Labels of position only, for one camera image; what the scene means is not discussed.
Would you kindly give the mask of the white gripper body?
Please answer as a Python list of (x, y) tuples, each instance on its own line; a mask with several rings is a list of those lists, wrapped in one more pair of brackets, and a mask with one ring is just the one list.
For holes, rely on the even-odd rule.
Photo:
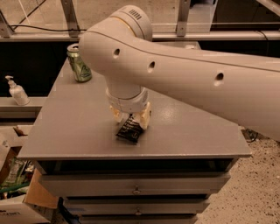
[(133, 114), (144, 110), (149, 100), (148, 90), (144, 87), (140, 94), (129, 99), (121, 99), (113, 96), (108, 89), (106, 95), (109, 104), (114, 108), (124, 113)]

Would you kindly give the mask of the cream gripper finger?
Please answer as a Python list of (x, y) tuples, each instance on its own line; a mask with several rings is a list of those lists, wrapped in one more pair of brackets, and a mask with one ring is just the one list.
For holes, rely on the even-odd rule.
[(113, 117), (114, 117), (114, 119), (117, 123), (120, 123), (123, 120), (127, 120), (130, 116), (128, 113), (124, 113), (124, 112), (118, 110), (117, 108), (114, 108), (113, 106), (110, 106), (109, 108), (110, 108), (110, 110), (113, 114)]
[(138, 113), (139, 125), (143, 130), (146, 130), (149, 126), (151, 119), (151, 103), (148, 101), (145, 108)]

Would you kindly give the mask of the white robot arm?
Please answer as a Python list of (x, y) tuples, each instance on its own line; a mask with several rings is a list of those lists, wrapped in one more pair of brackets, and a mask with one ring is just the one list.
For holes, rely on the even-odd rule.
[(89, 28), (79, 48), (104, 75), (115, 109), (140, 112), (153, 90), (280, 140), (278, 58), (156, 44), (149, 18), (134, 5)]

